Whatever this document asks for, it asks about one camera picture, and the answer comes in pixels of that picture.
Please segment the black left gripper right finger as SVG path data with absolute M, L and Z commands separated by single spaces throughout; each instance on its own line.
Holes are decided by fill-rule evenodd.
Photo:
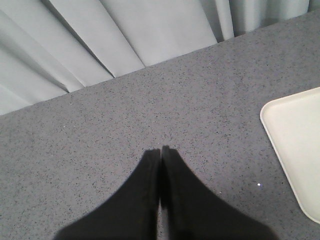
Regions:
M 266 225 L 243 214 L 210 191 L 176 149 L 164 146 L 161 203 L 171 240 L 276 240 Z

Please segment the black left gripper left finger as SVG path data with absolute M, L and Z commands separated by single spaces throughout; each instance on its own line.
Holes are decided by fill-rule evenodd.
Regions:
M 107 201 L 61 229 L 55 239 L 155 240 L 160 169 L 160 150 L 145 151 L 129 178 Z

